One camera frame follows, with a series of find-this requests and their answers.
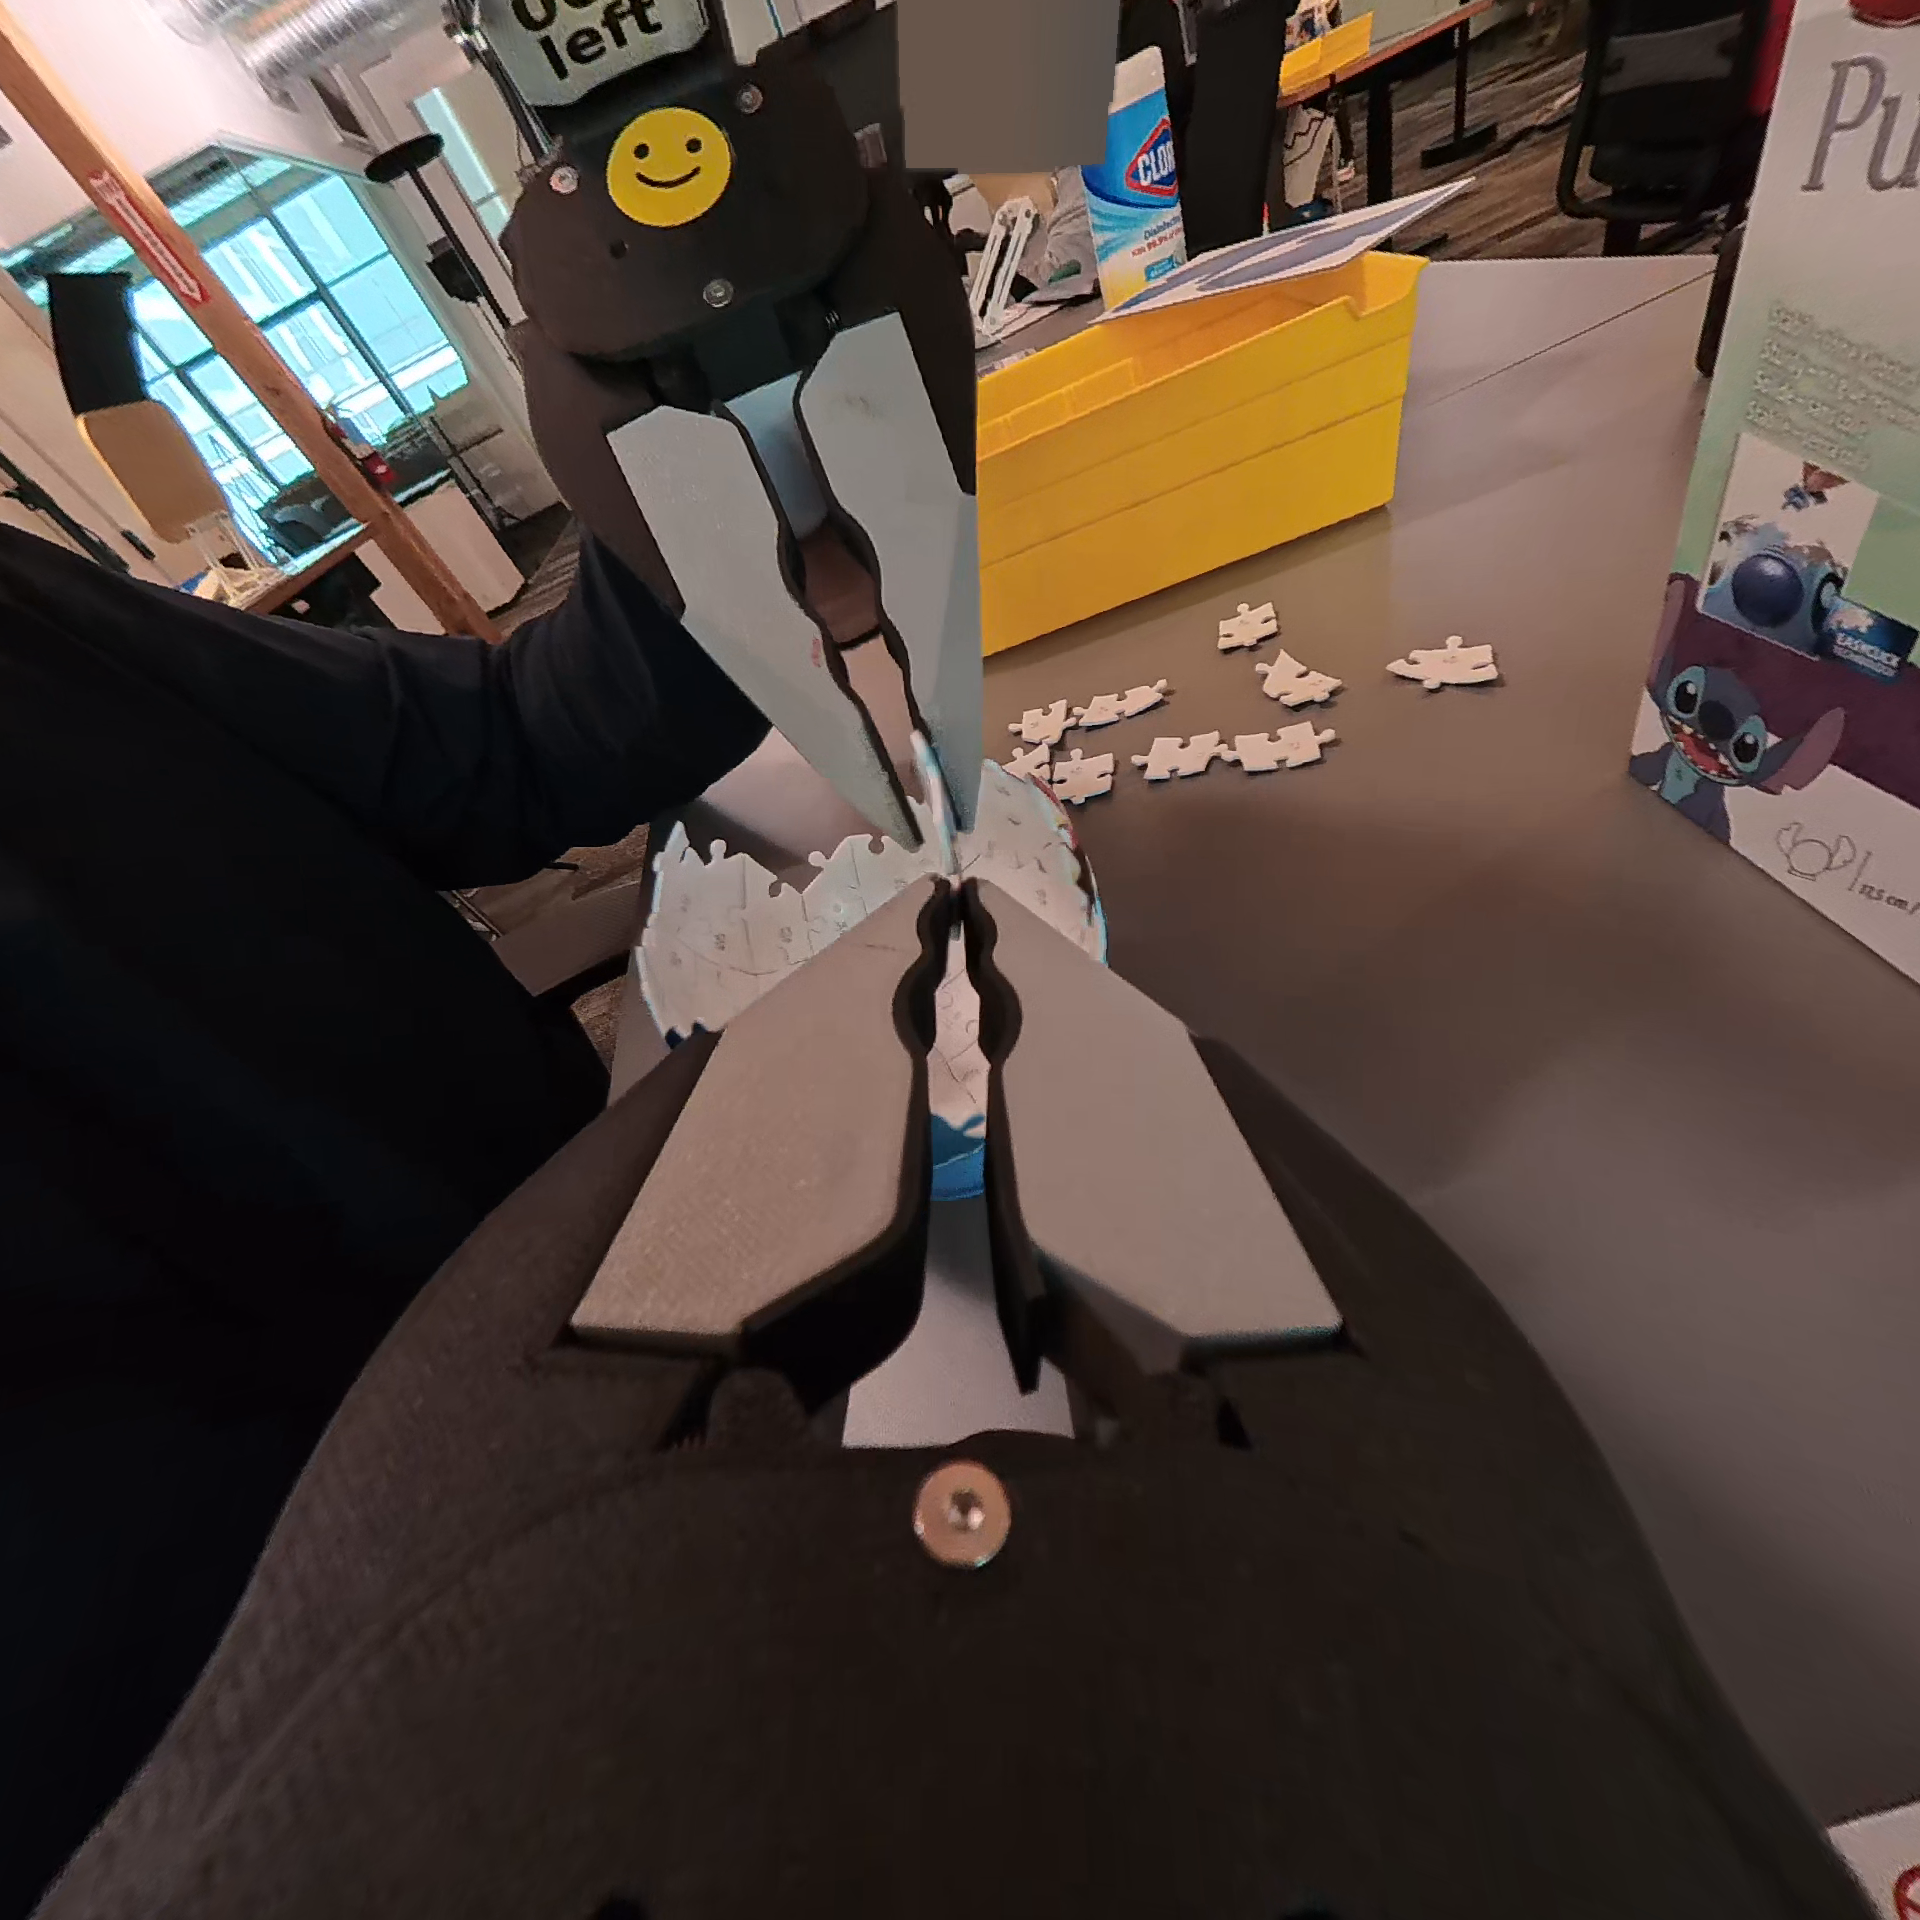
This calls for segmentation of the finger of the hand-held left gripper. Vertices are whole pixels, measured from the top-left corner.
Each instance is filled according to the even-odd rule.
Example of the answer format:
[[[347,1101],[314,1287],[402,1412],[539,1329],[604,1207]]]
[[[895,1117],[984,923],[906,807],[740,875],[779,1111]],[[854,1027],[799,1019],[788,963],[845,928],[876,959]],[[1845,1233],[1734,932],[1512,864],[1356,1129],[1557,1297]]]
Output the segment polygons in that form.
[[[798,421],[871,563],[879,625],[903,645],[903,681],[966,832],[984,762],[976,499],[954,472],[895,313],[832,338],[799,383]]]
[[[788,564],[788,521],[744,425],[655,410],[608,433],[682,625],[768,724],[876,832],[922,847],[901,778]]]

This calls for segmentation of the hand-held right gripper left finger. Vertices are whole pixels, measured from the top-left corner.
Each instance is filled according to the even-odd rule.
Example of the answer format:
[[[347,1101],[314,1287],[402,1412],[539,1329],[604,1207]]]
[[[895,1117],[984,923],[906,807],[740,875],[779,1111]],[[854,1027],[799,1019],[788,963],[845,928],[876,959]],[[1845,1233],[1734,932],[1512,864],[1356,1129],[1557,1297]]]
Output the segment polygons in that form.
[[[638,1093],[670,1117],[570,1331],[845,1395],[919,1319],[955,895],[907,885]]]

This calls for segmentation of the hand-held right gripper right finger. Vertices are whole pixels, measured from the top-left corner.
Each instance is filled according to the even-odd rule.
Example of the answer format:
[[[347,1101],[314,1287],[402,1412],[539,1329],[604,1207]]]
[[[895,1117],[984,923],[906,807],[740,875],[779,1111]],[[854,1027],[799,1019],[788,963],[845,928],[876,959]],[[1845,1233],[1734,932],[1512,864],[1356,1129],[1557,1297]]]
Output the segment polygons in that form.
[[[984,1202],[1022,1389],[1093,1395],[1344,1331],[1189,1027],[984,880],[965,882],[990,1064]]]

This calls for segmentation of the partly built puzzle ball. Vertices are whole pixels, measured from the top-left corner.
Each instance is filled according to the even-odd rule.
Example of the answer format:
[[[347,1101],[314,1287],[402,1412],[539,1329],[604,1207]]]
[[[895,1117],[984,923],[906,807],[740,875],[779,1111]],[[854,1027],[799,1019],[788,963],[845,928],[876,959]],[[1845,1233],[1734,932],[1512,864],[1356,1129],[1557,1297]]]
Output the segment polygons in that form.
[[[1040,921],[1108,961],[1108,928],[1093,872],[1048,787],[1048,749],[984,762],[976,826],[955,835],[960,877],[987,880]],[[675,827],[655,858],[654,901],[639,935],[639,993],[667,1045],[715,1033],[803,970],[853,927],[935,872],[925,851],[854,832],[810,855],[803,887],[752,855],[714,841],[698,851]],[[950,935],[927,1053],[933,1196],[968,1197],[984,1184],[990,1064],[978,1042],[978,997],[965,938]]]

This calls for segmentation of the curved white puzzle piece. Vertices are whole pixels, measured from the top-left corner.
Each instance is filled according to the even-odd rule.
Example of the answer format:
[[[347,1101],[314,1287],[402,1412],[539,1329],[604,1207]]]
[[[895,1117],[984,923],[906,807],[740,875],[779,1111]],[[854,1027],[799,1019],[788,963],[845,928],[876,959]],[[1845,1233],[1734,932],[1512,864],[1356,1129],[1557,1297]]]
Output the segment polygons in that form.
[[[922,847],[936,873],[958,880],[963,872],[955,847],[958,827],[941,759],[931,739],[919,730],[910,735],[907,743],[919,779],[919,800],[914,800],[914,810]]]

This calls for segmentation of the person's left forearm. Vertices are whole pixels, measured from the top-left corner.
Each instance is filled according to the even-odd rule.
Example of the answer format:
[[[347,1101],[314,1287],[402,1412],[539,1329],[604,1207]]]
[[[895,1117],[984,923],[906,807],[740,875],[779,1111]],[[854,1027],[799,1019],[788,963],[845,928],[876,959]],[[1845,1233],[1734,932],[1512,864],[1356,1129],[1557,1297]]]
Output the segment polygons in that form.
[[[222,608],[16,529],[2,588],[7,747],[117,784],[248,759],[438,892],[611,847],[770,735],[597,535],[503,642]]]

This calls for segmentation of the printed puzzle box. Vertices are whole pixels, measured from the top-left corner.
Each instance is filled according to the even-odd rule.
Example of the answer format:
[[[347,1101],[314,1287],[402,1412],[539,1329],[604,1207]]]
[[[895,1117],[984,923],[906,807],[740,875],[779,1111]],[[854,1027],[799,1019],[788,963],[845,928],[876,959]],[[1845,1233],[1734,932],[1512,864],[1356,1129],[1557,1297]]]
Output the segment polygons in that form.
[[[1918,979],[1916,5],[1798,5],[1628,772]]]

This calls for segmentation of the white folding stand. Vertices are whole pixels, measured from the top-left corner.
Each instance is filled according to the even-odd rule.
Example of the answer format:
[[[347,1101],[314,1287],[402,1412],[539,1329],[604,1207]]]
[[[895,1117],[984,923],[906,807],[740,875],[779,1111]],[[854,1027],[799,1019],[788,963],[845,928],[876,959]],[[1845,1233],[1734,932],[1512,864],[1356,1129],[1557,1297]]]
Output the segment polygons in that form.
[[[996,205],[966,283],[976,349],[994,348],[1042,317],[1048,305],[1042,281],[1022,272],[1027,245],[1042,234],[1045,223],[1032,199],[1011,197]]]

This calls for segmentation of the yellow plastic bin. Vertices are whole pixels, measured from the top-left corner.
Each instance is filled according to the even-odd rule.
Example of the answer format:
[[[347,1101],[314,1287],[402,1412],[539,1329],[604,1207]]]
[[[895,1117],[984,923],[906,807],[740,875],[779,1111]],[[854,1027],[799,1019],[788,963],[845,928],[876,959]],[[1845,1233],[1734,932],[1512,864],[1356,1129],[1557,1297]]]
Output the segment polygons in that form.
[[[987,656],[1389,503],[1422,257],[1091,323],[976,386]]]

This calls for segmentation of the disinfectant wipes canister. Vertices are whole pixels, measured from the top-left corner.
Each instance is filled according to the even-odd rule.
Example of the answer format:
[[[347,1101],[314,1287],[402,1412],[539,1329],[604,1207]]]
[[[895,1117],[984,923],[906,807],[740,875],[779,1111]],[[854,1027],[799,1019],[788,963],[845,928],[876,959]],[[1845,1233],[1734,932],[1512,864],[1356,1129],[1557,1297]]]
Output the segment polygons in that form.
[[[1135,305],[1186,263],[1165,65],[1144,45],[1115,65],[1103,152],[1082,168],[1107,312]]]

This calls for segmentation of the wooden beam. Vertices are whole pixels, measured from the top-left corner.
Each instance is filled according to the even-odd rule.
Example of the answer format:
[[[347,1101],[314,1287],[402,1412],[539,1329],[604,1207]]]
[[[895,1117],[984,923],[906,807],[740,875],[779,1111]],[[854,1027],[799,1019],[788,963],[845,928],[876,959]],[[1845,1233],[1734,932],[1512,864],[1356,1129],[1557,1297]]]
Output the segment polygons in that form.
[[[31,45],[12,10],[2,12],[2,92],[36,139],[84,189],[95,210],[189,313],[212,349],[310,461],[328,493],[359,519],[448,634],[500,642],[492,615],[458,581],[406,513],[378,491],[328,435],[320,407],[280,362],[267,337],[220,283],[186,229],[147,179],[99,130],[74,92]]]

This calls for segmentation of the blue white printed card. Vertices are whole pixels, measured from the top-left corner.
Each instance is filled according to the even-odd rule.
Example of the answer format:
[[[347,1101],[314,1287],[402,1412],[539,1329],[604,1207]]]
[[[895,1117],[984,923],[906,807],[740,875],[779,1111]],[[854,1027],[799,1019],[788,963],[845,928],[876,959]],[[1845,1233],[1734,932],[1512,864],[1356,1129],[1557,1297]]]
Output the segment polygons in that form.
[[[1128,320],[1196,299],[1246,293],[1350,265],[1363,253],[1432,215],[1474,188],[1474,177],[1432,185],[1419,195],[1339,212],[1335,217],[1268,232],[1186,260],[1178,272],[1144,285],[1101,320]]]

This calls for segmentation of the large paned window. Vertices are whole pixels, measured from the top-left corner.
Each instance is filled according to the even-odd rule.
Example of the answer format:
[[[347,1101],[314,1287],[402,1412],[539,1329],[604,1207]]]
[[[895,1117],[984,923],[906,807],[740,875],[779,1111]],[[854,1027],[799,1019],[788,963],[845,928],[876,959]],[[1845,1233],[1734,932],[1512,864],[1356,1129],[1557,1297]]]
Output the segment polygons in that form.
[[[159,173],[159,195],[215,280],[309,397],[390,469],[400,491],[455,480],[492,529],[535,513],[503,465],[506,427],[350,179],[301,161],[211,149]],[[314,465],[95,210],[5,253],[36,307],[50,275],[128,276],[135,360],[186,427],[237,521],[283,557],[344,525]]]

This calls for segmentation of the person's dark clothed body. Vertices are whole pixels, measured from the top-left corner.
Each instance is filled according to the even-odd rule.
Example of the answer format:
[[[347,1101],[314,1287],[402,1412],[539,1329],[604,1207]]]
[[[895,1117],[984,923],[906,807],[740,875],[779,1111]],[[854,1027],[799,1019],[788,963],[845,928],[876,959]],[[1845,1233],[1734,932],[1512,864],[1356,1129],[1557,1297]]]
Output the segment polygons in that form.
[[[599,1113],[572,1013],[444,901],[557,859],[5,852],[5,1916],[163,1739],[372,1348]]]

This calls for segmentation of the black softbox light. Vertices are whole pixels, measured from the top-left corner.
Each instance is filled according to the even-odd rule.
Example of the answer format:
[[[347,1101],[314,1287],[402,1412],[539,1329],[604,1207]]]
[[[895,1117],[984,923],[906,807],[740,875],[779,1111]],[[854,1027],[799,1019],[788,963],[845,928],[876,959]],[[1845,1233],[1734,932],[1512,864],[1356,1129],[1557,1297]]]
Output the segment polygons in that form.
[[[44,285],[58,372],[74,419],[147,400],[131,276],[55,272]]]

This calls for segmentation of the black office chair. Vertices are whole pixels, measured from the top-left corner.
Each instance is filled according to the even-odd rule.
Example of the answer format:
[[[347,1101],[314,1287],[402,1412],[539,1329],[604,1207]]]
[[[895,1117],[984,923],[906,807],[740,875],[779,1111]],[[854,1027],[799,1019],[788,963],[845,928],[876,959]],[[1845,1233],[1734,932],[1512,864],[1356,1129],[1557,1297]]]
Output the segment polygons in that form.
[[[1740,226],[1792,5],[1596,2],[1555,199],[1632,257]]]

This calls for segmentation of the white instruction leaflet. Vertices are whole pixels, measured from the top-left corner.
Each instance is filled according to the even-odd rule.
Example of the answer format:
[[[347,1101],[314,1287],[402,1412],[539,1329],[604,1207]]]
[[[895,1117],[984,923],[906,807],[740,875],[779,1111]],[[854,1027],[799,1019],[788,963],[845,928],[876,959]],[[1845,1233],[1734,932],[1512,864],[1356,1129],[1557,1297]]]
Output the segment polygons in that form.
[[[1918,1801],[1829,1828],[1832,1850],[1880,1917],[1918,1917],[1918,1828]]]

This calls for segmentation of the silver air duct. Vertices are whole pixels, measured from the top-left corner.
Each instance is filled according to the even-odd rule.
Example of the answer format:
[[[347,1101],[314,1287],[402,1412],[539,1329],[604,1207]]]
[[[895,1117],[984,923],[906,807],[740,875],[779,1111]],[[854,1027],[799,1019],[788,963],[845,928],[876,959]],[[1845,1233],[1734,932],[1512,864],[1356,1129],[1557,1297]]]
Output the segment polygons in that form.
[[[220,41],[262,89],[288,89],[326,67],[381,59],[381,45],[438,28],[478,25],[475,2],[152,2],[194,44]]]

